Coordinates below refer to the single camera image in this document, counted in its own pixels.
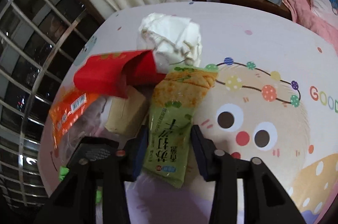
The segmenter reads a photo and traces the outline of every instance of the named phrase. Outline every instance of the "orange dot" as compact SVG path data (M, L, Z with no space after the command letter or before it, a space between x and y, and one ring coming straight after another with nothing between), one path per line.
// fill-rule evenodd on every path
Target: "orange dot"
M309 146L309 154L313 153L313 150L314 150L314 146L313 146L313 145L310 145L310 146Z

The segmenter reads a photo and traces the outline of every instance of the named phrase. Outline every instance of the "white barcode label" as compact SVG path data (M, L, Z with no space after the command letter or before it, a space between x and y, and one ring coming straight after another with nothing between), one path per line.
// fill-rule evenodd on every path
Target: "white barcode label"
M83 94L70 105L72 113L77 111L85 102L87 102L87 97L86 94Z

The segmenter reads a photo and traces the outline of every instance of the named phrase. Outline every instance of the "white crumpled paper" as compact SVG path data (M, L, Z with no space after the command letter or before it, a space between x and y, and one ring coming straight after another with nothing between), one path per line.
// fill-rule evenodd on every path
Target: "white crumpled paper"
M190 18L152 13L142 20L138 49L152 49L159 73L182 63L198 67L202 43L199 25Z

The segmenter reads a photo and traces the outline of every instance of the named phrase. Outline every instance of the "pink bedding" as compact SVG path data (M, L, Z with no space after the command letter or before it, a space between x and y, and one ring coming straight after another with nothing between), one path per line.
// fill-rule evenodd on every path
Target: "pink bedding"
M333 45L338 55L338 30L311 11L310 0L283 0L291 11L292 20L317 33Z

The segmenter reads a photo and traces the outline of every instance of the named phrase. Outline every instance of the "table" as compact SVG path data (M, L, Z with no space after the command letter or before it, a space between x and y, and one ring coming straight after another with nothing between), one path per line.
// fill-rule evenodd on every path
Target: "table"
M268 0L219 0L221 3L241 5L269 12L285 19L292 20L290 10L282 3L281 6L275 5Z
M141 20L153 12L190 17L198 23L203 44L200 66L222 63L218 80L231 83L228 88L215 84L194 123L217 148L246 160L262 158L307 223L318 222L338 193L338 58L329 43L296 23L221 3L168 3L122 10L95 32L59 93L72 86L73 75L90 55L136 49ZM276 95L266 95L267 90ZM106 108L110 108L109 101L101 115L102 126L108 116ZM222 118L229 113L233 121L224 126ZM49 195L59 183L60 167L51 132L48 118L38 166ZM126 183L131 222L207 223L213 187L198 175L193 156L181 189L143 173L136 183ZM243 222L242 206L238 223Z

